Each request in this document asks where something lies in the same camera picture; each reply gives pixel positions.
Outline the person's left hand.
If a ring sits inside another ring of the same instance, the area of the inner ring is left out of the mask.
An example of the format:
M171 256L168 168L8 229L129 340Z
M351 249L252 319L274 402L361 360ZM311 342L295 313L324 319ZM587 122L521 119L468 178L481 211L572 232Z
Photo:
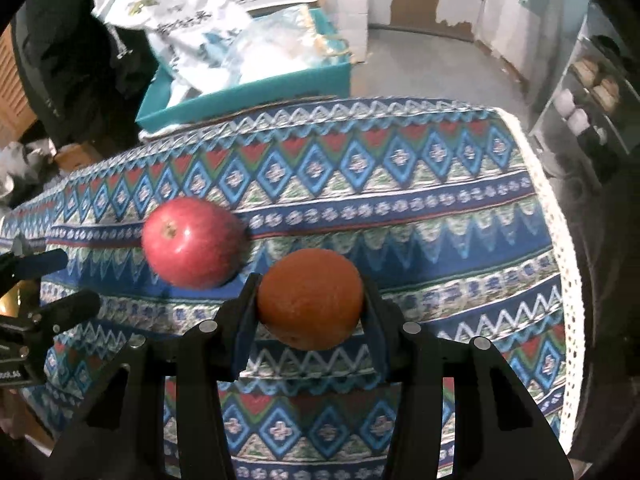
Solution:
M24 437L24 403L16 390L1 390L0 424L1 430L12 439Z

